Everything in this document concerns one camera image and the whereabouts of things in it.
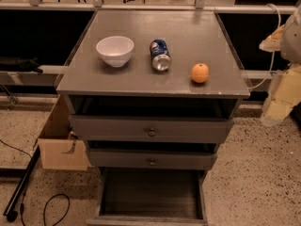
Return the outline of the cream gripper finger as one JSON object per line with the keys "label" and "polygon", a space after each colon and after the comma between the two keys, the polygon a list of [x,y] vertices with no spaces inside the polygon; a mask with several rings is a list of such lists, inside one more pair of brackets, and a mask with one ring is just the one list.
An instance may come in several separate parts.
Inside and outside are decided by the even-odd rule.
{"label": "cream gripper finger", "polygon": [[282,50],[282,37],[285,25],[278,27],[272,34],[263,40],[259,48],[265,52],[280,52]]}
{"label": "cream gripper finger", "polygon": [[271,127],[282,123],[293,108],[301,103],[301,65],[292,64],[273,76],[264,101],[261,123]]}

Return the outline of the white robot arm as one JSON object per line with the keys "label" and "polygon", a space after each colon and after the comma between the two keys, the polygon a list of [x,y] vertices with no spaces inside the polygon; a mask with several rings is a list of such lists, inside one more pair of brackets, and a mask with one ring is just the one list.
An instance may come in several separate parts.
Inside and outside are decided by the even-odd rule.
{"label": "white robot arm", "polygon": [[301,103],[301,7],[260,44],[265,52],[279,51],[289,68],[273,76],[264,101],[261,123],[275,126]]}

